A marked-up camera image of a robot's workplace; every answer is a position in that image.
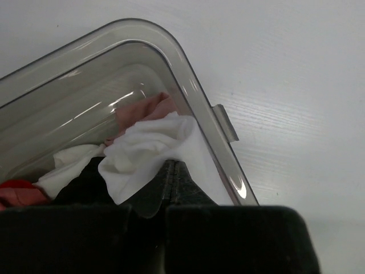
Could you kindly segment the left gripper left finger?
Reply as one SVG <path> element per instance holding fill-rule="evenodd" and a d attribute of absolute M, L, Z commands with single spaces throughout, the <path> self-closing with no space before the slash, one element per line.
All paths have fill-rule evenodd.
<path fill-rule="evenodd" d="M 151 219 L 170 204 L 175 161 L 166 160 L 153 179 L 122 203 L 144 219 Z"/>

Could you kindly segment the white printed t-shirt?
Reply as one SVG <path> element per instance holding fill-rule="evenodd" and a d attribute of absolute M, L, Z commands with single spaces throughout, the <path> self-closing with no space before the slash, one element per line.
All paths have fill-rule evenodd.
<path fill-rule="evenodd" d="M 217 204 L 232 205 L 199 126 L 176 112 L 128 128 L 104 150 L 98 171 L 115 204 L 149 183 L 168 159 L 184 162 L 193 181 Z"/>

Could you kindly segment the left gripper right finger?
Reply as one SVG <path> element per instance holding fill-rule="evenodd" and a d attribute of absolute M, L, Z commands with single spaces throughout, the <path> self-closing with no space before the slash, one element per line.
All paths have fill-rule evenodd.
<path fill-rule="evenodd" d="M 173 160 L 171 204 L 216 206 L 217 204 L 193 181 L 184 162 Z"/>

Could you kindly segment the clear plastic storage bin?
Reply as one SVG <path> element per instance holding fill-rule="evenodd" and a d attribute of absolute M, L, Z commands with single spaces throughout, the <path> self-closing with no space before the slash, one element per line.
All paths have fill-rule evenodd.
<path fill-rule="evenodd" d="M 256 205 L 224 107 L 210 104 L 178 41 L 142 19 L 111 22 L 1 78 L 1 179 L 36 181 L 55 152 L 115 135 L 117 107 L 161 92 L 197 120 L 233 202 Z"/>

